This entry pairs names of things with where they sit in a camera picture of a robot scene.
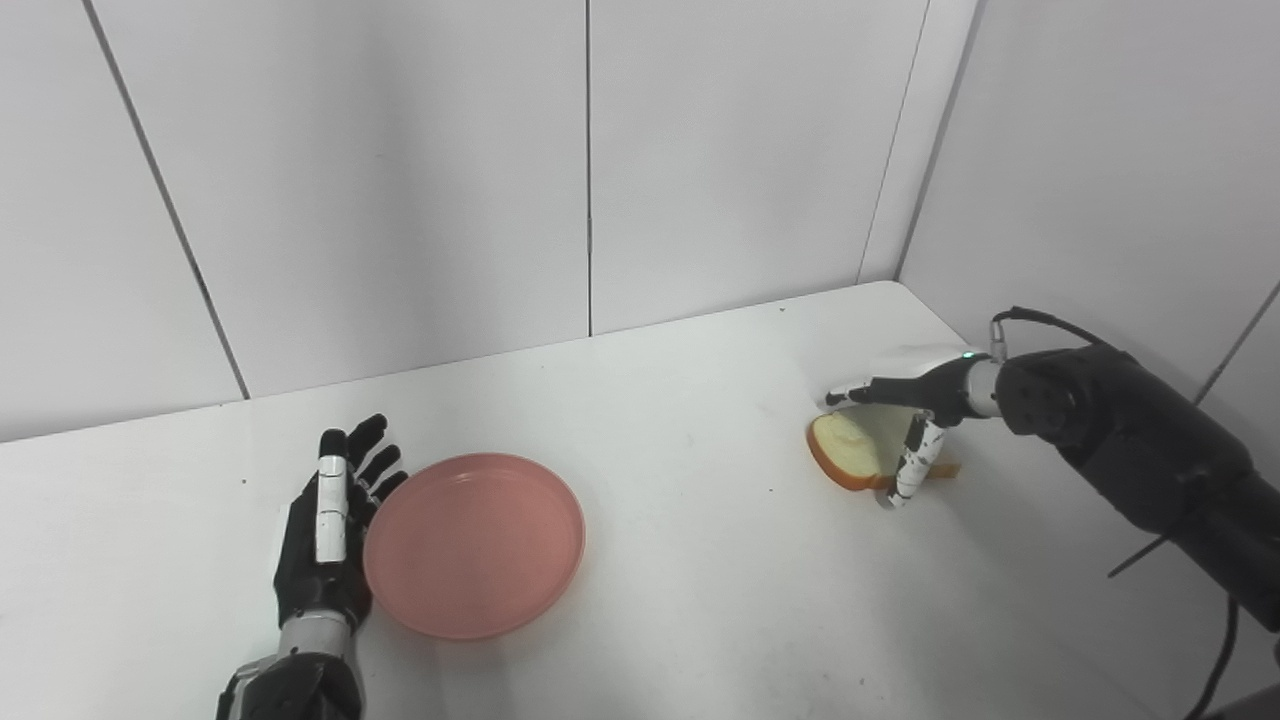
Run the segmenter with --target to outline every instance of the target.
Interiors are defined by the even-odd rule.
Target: robotic hand
[[[1089,345],[1006,360],[1005,319],[1059,327]],[[1052,315],[1014,307],[992,319],[991,354],[934,347],[888,360],[896,377],[873,373],[827,396],[831,406],[919,410],[887,505],[910,497],[945,428],[1002,418],[1015,434],[1056,447],[1125,519],[1158,534],[1134,560],[1172,542],[1226,589],[1233,607],[1239,602],[1280,632],[1280,492],[1258,477],[1239,439],[1133,356]]]
[[[364,710],[347,664],[351,638],[372,606],[365,580],[365,533],[384,500],[407,478],[379,478],[399,460],[374,415],[348,437],[325,430],[320,468],[289,506],[275,570],[280,642],[275,655],[238,669],[218,698],[216,720],[358,720]]]

